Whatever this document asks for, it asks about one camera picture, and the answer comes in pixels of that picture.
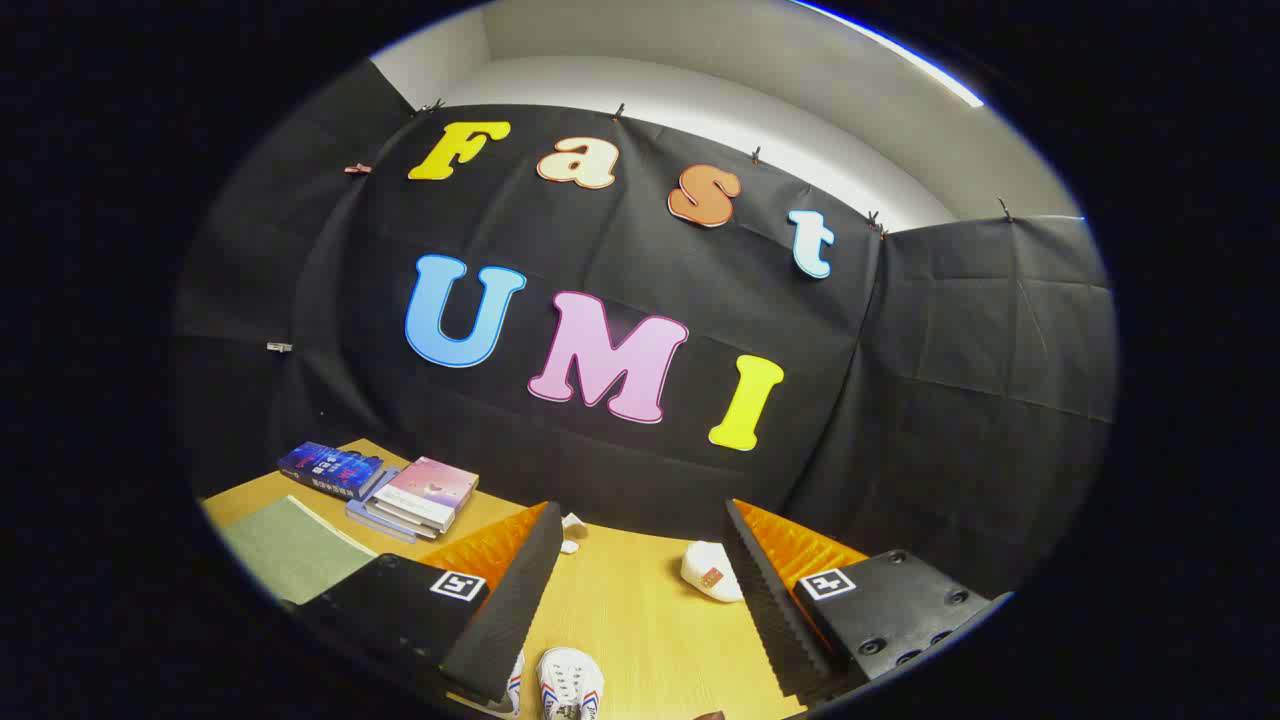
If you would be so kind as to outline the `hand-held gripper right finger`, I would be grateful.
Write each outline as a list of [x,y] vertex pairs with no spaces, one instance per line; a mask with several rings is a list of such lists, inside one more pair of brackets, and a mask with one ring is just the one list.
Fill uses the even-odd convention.
[[1009,601],[916,553],[865,555],[730,498],[722,543],[781,692],[805,708],[869,694]]

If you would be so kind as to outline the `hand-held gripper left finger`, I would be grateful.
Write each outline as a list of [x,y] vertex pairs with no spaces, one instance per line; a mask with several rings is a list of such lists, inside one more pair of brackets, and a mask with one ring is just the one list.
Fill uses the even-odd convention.
[[380,553],[293,615],[388,682],[500,700],[563,541],[547,501],[419,559]]

